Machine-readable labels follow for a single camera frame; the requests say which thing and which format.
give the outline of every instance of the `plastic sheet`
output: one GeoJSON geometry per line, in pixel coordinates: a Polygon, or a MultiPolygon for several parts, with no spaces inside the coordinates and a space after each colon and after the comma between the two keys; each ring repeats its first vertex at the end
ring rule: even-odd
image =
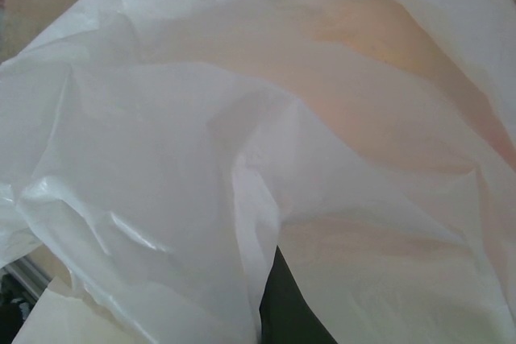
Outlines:
{"type": "Polygon", "coordinates": [[[430,37],[391,0],[81,0],[0,67],[4,260],[251,343],[280,240],[338,342],[513,343],[514,5],[396,1],[430,37]]]}

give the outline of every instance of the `white plastic bag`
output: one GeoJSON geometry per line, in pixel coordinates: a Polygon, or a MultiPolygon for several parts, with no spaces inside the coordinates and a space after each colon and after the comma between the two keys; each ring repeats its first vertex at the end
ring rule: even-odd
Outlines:
{"type": "Polygon", "coordinates": [[[391,0],[81,0],[0,67],[4,259],[256,342],[281,228],[338,342],[513,343],[514,5],[396,1],[456,65],[391,0]]]}

